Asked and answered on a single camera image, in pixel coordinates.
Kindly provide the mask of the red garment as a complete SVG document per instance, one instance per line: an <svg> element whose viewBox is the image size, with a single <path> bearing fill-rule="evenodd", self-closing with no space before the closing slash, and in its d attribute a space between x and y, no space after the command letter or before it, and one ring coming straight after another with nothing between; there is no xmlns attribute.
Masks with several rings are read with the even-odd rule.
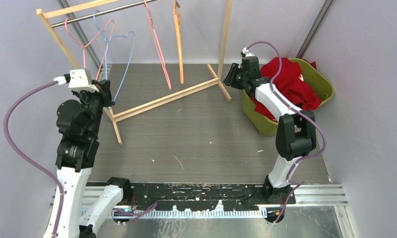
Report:
<svg viewBox="0 0 397 238"><path fill-rule="evenodd" d="M262 77L272 79L279 68L279 58L273 58L269 63L261 67ZM274 80L274 85L292 104L303 110L317 109L322 100L316 95L313 88L303 81L302 68L297 62L292 62L288 58L282 58L282 69L280 74ZM254 97L249 96L256 104L255 112L267 117L272 121L276 121L271 112Z"/></svg>

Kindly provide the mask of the pink wire hanger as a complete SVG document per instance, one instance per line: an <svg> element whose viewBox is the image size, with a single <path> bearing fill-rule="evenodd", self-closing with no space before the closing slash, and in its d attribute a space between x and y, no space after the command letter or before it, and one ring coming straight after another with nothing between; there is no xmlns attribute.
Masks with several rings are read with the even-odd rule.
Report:
<svg viewBox="0 0 397 238"><path fill-rule="evenodd" d="M80 38L75 37L69 30L68 25L69 21L71 20L70 17L66 18L65 20L65 30L66 33L74 40L74 42L80 46L82 50L82 66L86 68L87 63L86 63L86 52L87 49L94 43L98 38L103 38L105 42L105 49L102 55L102 58L99 62L99 65L97 66L98 71L96 74L96 80L99 80L99 76L102 75L103 79L108 79L109 78L109 71L108 71L108 62L107 62L107 53L109 51L110 43L112 38L114 37L114 31L116 28L116 23L113 19L110 19L107 24L104 27L99 27L96 18L93 17L94 20L94 25L96 26L98 32L97 34L90 40L87 40L86 43L82 42Z"/></svg>

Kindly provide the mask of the wooden hanger with metal hook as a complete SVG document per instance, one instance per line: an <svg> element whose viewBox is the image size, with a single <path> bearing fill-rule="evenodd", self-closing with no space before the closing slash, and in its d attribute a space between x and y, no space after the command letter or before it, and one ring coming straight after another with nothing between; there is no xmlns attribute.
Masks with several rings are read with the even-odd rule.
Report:
<svg viewBox="0 0 397 238"><path fill-rule="evenodd" d="M175 24L176 40L177 40L180 83L184 84L185 80L184 80L184 66L183 66L183 53L182 53L182 39L181 39L181 7L177 0L173 2L173 17Z"/></svg>

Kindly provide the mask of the pink hanger with poppy skirt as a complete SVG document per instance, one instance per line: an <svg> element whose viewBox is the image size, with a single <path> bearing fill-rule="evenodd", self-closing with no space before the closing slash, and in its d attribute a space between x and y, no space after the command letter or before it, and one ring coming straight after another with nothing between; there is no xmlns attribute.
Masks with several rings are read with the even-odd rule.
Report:
<svg viewBox="0 0 397 238"><path fill-rule="evenodd" d="M166 68L166 62L165 62L165 59L164 59L164 56L163 56L162 48L160 46L160 42L159 42L159 39L158 39L158 36L157 36L157 32L155 30L155 24L154 24L154 21L153 21L153 17L152 17L150 8L149 8L148 3L147 3L146 0L143 1L143 5L145 6L146 11L147 11L146 12L146 17L147 17L147 20L148 20L149 28L150 28L150 31L151 31L151 34L152 34L152 37L153 37L153 40L154 40L154 43L155 43L155 47L156 47L157 53L158 53L158 56L159 56L159 60L160 60L161 67L162 67L162 70L163 70L163 73L164 73L164 77L165 77L165 80L166 80L166 83L167 83L167 87L168 87L169 90L171 90L172 89L172 85L171 85L170 76L169 76L167 68Z"/></svg>

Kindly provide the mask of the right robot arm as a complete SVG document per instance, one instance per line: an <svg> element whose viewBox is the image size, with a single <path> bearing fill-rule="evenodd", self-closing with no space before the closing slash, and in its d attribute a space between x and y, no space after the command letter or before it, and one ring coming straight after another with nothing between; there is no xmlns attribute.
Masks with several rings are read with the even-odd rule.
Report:
<svg viewBox="0 0 397 238"><path fill-rule="evenodd" d="M271 204L277 203L291 191L290 177L302 158L316 147L315 116L289 102L273 81L263 77L256 56L242 58L233 63L223 83L245 90L262 103L278 122L275 146L278 157L273 170L266 176L262 195Z"/></svg>

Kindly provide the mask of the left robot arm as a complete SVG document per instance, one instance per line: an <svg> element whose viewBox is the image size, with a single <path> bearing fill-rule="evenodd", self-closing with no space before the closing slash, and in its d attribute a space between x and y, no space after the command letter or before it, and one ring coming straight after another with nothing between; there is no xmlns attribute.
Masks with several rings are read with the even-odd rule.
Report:
<svg viewBox="0 0 397 238"><path fill-rule="evenodd" d="M98 133L104 107L114 105L109 80L93 81L93 91L72 93L57 109L56 125L62 138L57 148L57 179L53 209L46 238L95 238L98 230L118 204L131 202L133 190L126 178L108 179L102 195L80 215L83 193L99 148Z"/></svg>

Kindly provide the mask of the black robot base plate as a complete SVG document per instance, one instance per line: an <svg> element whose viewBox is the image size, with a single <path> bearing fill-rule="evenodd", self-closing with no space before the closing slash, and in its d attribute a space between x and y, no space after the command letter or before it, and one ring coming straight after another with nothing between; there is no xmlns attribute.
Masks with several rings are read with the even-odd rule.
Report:
<svg viewBox="0 0 397 238"><path fill-rule="evenodd" d="M268 199L260 184L221 183L132 183L132 196L124 198L119 206L148 208L156 202L157 211L254 211L266 205L282 206L285 201L295 204L294 195Z"/></svg>

